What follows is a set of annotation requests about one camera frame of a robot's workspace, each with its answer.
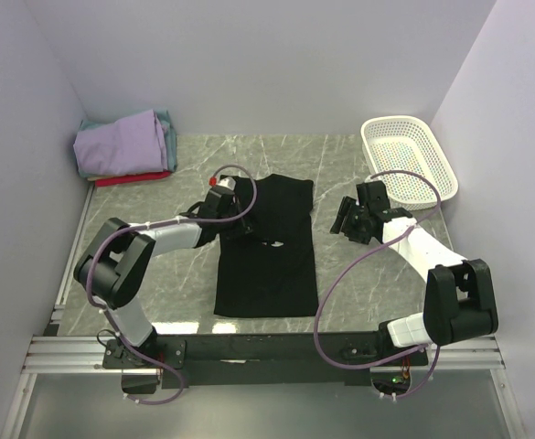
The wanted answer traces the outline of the black floral print t shirt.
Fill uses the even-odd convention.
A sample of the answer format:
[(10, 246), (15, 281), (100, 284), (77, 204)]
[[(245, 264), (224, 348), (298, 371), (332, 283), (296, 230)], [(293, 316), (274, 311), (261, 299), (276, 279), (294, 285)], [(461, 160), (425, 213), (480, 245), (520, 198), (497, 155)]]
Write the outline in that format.
[(314, 316), (318, 309), (311, 212), (314, 182), (270, 174), (243, 218), (251, 232), (220, 239), (214, 314)]

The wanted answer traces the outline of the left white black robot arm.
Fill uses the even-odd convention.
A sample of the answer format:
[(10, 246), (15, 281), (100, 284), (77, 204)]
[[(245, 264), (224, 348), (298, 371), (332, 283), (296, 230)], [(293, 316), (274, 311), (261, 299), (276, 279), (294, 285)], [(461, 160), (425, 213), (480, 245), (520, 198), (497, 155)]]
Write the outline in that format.
[(159, 360), (157, 331), (138, 298), (150, 261), (202, 247), (221, 233), (237, 237), (249, 232), (245, 215), (255, 201), (252, 195), (244, 204), (232, 188), (216, 185), (204, 200), (172, 219), (140, 224), (108, 219), (81, 255), (73, 277), (128, 350), (141, 359)]

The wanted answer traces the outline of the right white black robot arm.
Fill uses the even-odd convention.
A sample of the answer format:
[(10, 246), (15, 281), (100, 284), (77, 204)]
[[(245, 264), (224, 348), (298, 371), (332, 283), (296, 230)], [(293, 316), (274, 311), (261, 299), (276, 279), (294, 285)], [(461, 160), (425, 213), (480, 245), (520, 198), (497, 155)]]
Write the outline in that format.
[(380, 330), (396, 348), (446, 346), (498, 330), (489, 266), (468, 260), (434, 238), (410, 211), (393, 208), (381, 181), (357, 185), (357, 198), (342, 198), (332, 234), (349, 241), (389, 243), (425, 281), (423, 310), (384, 323)]

